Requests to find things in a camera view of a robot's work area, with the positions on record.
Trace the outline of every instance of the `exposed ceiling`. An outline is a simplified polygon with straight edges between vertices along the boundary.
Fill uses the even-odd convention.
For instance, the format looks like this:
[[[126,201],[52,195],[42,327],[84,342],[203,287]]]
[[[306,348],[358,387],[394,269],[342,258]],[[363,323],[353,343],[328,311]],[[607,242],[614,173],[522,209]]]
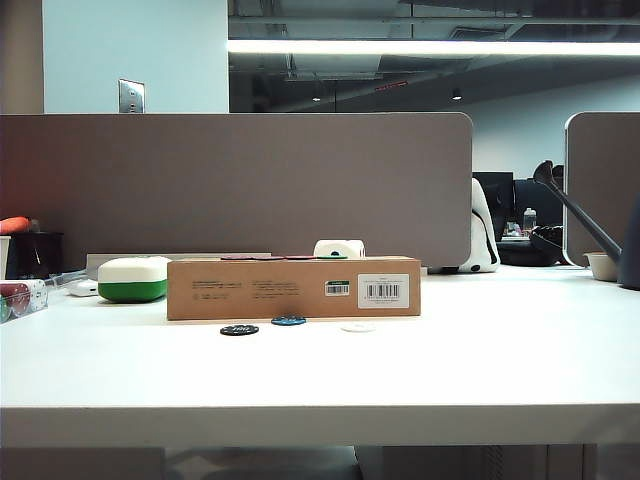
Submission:
[[[229,38],[640,41],[639,14],[638,0],[229,0]],[[437,110],[454,87],[473,102],[640,73],[640,61],[231,54],[229,70],[232,111]]]

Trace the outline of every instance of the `ceiling light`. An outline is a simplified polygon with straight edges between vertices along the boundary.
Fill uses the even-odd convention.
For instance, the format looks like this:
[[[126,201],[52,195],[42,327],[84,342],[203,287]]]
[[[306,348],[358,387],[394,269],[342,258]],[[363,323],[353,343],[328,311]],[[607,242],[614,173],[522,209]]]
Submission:
[[[422,40],[228,40],[231,53],[311,55],[640,56],[640,43],[466,42]]]

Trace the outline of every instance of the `red object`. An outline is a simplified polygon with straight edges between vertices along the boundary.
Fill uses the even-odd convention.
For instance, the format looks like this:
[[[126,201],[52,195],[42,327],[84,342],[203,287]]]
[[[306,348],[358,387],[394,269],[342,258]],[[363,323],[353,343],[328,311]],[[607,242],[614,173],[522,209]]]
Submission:
[[[11,217],[0,220],[0,235],[28,232],[31,221],[27,217]]]
[[[9,308],[13,308],[16,316],[24,315],[29,308],[31,293],[24,283],[0,283],[0,295],[2,295]]]

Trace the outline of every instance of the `barcode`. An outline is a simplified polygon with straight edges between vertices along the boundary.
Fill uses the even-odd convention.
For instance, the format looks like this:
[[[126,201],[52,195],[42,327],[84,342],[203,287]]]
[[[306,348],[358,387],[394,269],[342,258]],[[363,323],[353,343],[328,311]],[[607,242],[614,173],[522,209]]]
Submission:
[[[348,280],[330,280],[324,284],[324,294],[328,297],[349,295]]]
[[[349,285],[327,285],[327,293],[349,293]]]
[[[400,297],[400,285],[397,283],[384,283],[367,285],[367,298],[391,299]]]

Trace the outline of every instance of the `barcode label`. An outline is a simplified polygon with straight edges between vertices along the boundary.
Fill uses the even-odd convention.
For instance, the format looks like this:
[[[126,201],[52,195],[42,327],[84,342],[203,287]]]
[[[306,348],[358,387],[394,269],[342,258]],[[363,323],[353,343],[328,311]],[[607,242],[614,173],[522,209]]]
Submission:
[[[349,293],[348,280],[331,280],[324,283],[324,294],[327,297],[344,297]]]
[[[358,308],[409,308],[409,275],[358,275]]]
[[[367,297],[368,298],[398,298],[400,297],[400,285],[397,283],[367,285]]]

